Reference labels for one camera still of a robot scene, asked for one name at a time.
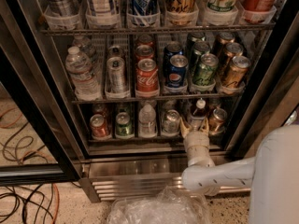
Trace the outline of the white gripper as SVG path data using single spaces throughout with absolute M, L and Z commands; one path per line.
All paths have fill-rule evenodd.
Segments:
M 206 133 L 209 132 L 208 118 L 205 118 L 201 124 L 200 131 L 192 131 L 191 126 L 185 118 L 180 118 L 180 132 L 184 138 L 183 144 L 185 151 L 190 154 L 207 155 L 209 152 L 209 138 Z

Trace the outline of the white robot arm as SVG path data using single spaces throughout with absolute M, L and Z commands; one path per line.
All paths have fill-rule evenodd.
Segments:
M 220 187 L 250 189 L 249 224 L 299 224 L 299 126 L 282 126 L 269 133 L 256 154 L 216 165 L 203 131 L 188 131 L 183 144 L 188 167 L 185 189 L 214 195 Z

